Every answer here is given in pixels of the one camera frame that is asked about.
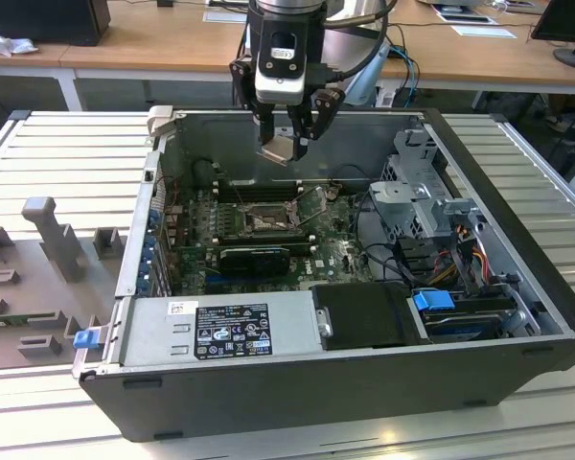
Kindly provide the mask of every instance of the computer monitor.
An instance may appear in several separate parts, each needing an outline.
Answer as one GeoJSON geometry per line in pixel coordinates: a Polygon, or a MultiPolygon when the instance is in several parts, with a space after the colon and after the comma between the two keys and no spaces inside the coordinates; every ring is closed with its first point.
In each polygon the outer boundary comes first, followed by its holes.
{"type": "MultiPolygon", "coordinates": [[[[532,37],[536,40],[575,42],[575,0],[551,0],[532,37]]],[[[575,49],[559,48],[554,51],[554,57],[575,67],[575,49]]]]}

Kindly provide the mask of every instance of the table leg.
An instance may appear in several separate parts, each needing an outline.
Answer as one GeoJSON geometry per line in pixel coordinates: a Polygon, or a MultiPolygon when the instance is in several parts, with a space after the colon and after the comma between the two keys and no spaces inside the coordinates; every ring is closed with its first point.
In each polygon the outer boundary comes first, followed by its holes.
{"type": "Polygon", "coordinates": [[[475,98],[472,100],[471,109],[483,110],[488,103],[488,91],[477,91],[475,98]]]}
{"type": "Polygon", "coordinates": [[[151,93],[151,82],[149,80],[143,80],[143,94],[147,104],[155,104],[155,99],[151,93]]]}
{"type": "Polygon", "coordinates": [[[56,75],[57,82],[61,88],[61,93],[66,101],[66,106],[71,112],[81,112],[85,110],[83,101],[77,91],[75,80],[77,76],[73,69],[59,69],[56,75]]]}

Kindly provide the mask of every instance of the motherboard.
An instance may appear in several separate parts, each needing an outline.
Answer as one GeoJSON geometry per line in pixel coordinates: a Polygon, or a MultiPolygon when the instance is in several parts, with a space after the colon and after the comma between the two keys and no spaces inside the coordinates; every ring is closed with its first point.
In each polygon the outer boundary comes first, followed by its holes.
{"type": "Polygon", "coordinates": [[[329,184],[197,190],[170,213],[173,291],[268,292],[372,281],[353,233],[357,199],[329,184]]]}

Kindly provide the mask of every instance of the white paper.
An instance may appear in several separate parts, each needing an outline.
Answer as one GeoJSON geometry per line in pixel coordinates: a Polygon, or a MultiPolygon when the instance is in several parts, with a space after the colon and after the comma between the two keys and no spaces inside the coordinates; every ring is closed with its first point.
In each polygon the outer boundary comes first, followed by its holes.
{"type": "Polygon", "coordinates": [[[6,38],[0,36],[0,55],[10,58],[11,55],[21,55],[38,51],[29,38],[6,38]]]}
{"type": "Polygon", "coordinates": [[[167,314],[194,314],[198,308],[197,300],[186,300],[184,302],[169,302],[167,314]]]}
{"type": "Polygon", "coordinates": [[[471,27],[471,26],[451,26],[451,28],[463,36],[487,36],[493,38],[517,38],[506,29],[497,27],[471,27]]]}

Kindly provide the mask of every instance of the blue drive latch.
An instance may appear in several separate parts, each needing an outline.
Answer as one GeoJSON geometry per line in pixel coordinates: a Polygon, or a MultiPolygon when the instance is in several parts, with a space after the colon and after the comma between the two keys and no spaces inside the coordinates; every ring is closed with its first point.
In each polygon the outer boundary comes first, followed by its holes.
{"type": "Polygon", "coordinates": [[[456,308],[446,290],[421,290],[413,296],[418,311],[453,310],[456,308]]]}
{"type": "Polygon", "coordinates": [[[73,347],[79,348],[100,348],[101,346],[101,328],[87,329],[78,331],[73,340],[73,347]]]}

